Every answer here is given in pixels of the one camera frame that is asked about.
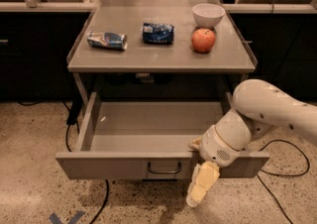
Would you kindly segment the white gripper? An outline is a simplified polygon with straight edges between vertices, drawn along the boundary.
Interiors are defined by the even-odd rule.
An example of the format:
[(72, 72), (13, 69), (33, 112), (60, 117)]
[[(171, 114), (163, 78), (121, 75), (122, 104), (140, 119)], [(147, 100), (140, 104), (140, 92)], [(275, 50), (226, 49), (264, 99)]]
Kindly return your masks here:
[(214, 125), (203, 134), (202, 138), (198, 137), (190, 142), (188, 147), (193, 151), (199, 150), (200, 157), (210, 161), (196, 165), (187, 189), (186, 203), (190, 207), (196, 207), (219, 178), (219, 167), (228, 167), (240, 153), (222, 140)]

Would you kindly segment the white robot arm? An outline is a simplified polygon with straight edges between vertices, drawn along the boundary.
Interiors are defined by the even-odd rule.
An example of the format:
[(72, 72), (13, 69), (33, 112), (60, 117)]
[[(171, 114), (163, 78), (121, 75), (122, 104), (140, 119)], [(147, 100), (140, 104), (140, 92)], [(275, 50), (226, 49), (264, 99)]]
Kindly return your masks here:
[(234, 90), (230, 110), (189, 147), (203, 163), (194, 168), (186, 203), (198, 206), (220, 175), (252, 140), (272, 127), (290, 129), (317, 145), (317, 107), (301, 102), (274, 85), (248, 79)]

